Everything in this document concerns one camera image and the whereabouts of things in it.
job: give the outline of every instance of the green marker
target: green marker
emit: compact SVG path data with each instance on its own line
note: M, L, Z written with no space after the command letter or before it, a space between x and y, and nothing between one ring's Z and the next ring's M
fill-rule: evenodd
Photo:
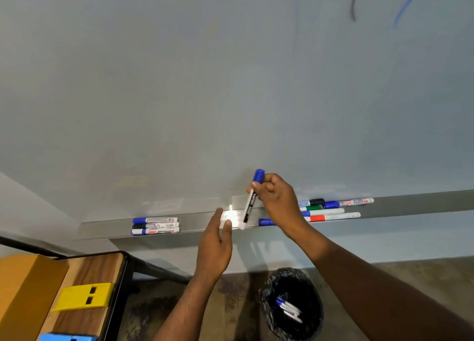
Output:
M323 205L315 205L315 206L301 206L299 208L301 211L311 211L311 210L323 210Z

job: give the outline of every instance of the trash bag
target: trash bag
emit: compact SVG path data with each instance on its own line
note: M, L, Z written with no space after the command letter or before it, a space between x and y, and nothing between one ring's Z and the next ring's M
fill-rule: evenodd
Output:
M278 296L301 310L299 318L303 323L283 313L276 304ZM311 340L321 332L323 304L313 283L301 270L279 268L258 291L258 298L270 330L282 340Z

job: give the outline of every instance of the yellow plastic piece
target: yellow plastic piece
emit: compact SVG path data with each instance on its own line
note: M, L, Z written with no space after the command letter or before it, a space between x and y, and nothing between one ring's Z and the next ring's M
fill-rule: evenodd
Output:
M64 287L55 308L51 311L107 307L113 288L114 284L111 282Z

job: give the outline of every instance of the cardboard box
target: cardboard box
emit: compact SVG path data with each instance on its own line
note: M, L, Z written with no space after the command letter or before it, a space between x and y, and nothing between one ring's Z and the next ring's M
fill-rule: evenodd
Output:
M36 340L68 267L41 255L0 259L0 340Z

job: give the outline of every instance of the concrete floor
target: concrete floor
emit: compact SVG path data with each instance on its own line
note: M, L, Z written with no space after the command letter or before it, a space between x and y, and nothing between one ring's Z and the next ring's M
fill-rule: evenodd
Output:
M474 257L377 264L418 288L474 325ZM316 269L313 280L324 304L319 341L367 340ZM204 314L200 341L273 341L257 303L257 291L271 272L223 275ZM128 299L118 341L151 341L181 296L184 287L168 281L147 281Z

